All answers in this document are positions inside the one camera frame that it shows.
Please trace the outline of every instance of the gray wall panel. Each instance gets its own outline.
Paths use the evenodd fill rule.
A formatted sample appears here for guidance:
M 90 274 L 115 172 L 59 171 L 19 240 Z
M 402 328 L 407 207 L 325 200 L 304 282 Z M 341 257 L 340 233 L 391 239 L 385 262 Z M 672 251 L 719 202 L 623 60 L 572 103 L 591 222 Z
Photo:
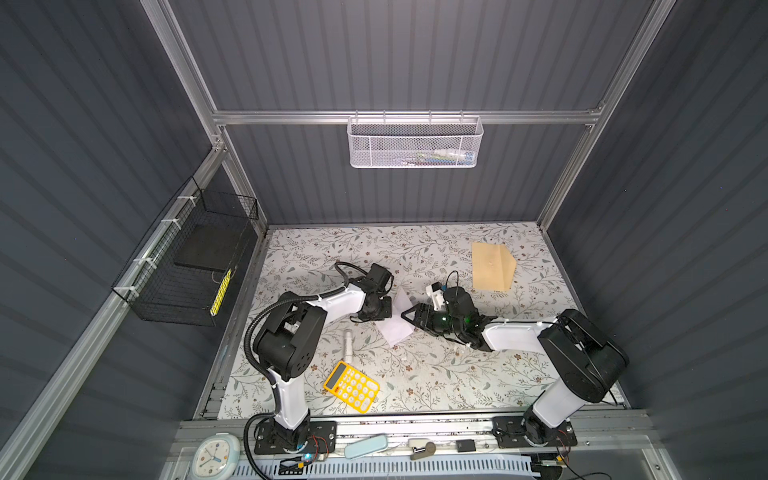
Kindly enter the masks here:
M 138 2 L 4 2 L 0 78 L 5 443 L 210 143 Z M 221 333 L 129 316 L 28 478 L 156 475 Z
M 356 169 L 343 126 L 231 125 L 273 224 L 533 220 L 580 125 L 489 125 L 468 169 Z
M 763 473 L 766 25 L 765 2 L 679 1 L 549 231 L 685 478 Z
M 186 2 L 223 110 L 595 107 L 648 0 Z

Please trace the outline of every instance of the black wire basket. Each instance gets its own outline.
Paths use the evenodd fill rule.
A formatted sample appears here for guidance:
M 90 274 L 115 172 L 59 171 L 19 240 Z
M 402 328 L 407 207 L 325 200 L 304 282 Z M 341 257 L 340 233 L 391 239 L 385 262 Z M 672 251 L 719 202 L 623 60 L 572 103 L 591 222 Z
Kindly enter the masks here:
M 113 291 L 142 320 L 226 322 L 257 243 L 257 221 L 255 198 L 197 189 L 174 219 L 161 220 L 168 225 L 151 252 L 137 258 L 140 245 L 126 263 L 118 279 L 139 263 L 133 282 Z

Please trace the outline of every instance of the yellow calculator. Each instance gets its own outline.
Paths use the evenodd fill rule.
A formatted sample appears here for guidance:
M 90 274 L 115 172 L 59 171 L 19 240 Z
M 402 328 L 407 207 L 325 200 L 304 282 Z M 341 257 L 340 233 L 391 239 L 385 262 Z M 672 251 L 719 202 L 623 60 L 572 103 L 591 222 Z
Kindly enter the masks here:
M 368 412 L 379 393 L 378 383 L 344 362 L 333 369 L 323 387 L 360 413 Z

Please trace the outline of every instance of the clock face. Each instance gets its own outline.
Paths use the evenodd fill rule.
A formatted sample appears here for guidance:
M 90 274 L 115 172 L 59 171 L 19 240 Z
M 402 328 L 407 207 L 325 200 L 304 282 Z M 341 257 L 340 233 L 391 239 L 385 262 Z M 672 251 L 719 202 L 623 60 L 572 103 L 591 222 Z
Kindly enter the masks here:
M 194 474 L 200 478 L 218 475 L 227 467 L 229 457 L 229 442 L 223 439 L 209 440 L 197 450 L 197 457 L 194 459 Z

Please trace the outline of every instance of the floral tablecloth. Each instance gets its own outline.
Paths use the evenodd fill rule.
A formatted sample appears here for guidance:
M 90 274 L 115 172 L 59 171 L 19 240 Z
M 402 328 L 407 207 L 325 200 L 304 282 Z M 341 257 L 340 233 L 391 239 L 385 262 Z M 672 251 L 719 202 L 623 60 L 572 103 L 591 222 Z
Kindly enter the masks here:
M 504 244 L 518 261 L 508 292 L 472 289 L 473 242 Z M 340 285 L 333 269 L 336 260 L 366 270 L 371 263 L 385 266 L 395 277 L 392 296 L 405 289 L 414 302 L 426 301 L 425 287 L 436 280 L 445 283 L 449 272 L 457 270 L 461 285 L 486 315 L 540 319 L 574 306 L 534 223 L 309 228 L 274 232 L 250 317 L 287 290 L 306 295 Z M 314 415 L 355 413 L 323 389 L 343 356 L 345 329 L 354 332 L 354 366 L 382 387 L 369 413 L 526 406 L 557 379 L 542 354 L 478 352 L 420 330 L 390 348 L 373 323 L 341 319 L 323 330 L 305 374 L 306 401 Z M 241 349 L 219 418 L 246 418 L 272 409 L 267 381 L 254 372 Z

